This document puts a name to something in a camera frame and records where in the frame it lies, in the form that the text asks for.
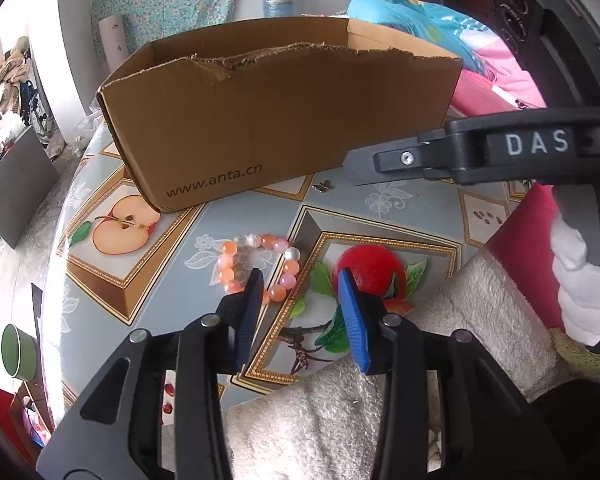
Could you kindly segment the right white gloved hand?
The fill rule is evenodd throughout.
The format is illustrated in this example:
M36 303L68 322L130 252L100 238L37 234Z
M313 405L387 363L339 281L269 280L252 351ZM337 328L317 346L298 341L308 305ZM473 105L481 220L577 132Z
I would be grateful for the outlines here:
M586 260L584 238L562 214L552 221L550 250L565 332L579 344L595 347L600 343L600 266Z

